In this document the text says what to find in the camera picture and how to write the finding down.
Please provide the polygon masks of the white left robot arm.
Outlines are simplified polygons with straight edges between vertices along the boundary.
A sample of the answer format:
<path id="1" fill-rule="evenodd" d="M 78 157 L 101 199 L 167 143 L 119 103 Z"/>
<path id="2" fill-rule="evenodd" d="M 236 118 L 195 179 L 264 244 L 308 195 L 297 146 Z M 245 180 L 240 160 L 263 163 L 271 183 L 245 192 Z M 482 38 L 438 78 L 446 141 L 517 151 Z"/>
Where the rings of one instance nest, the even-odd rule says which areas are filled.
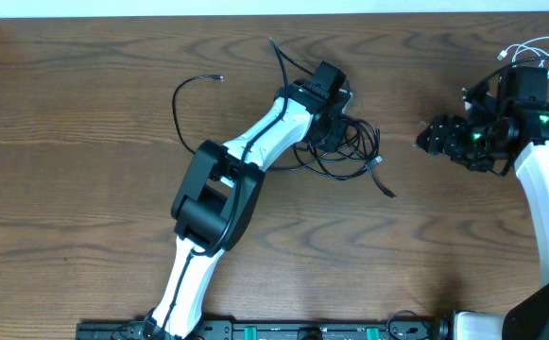
<path id="1" fill-rule="evenodd" d="M 280 88 L 267 114 L 240 136 L 195 151 L 171 208 L 176 257 L 161 302 L 146 317 L 149 339 L 185 339 L 222 255 L 247 229 L 266 171 L 308 137 L 335 137 L 352 92 L 314 81 Z"/>

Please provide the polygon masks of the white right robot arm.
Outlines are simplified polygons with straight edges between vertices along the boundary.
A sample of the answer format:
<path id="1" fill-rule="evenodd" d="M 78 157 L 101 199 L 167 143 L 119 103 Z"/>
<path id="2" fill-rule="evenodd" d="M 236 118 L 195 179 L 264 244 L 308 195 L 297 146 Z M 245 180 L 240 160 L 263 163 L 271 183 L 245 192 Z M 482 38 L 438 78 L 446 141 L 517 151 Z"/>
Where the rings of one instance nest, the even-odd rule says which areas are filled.
<path id="1" fill-rule="evenodd" d="M 539 252 L 540 289 L 505 314 L 456 312 L 437 339 L 549 339 L 549 113 L 524 110 L 496 119 L 439 116 L 416 139 L 477 172 L 497 161 L 513 170 L 525 193 Z"/>

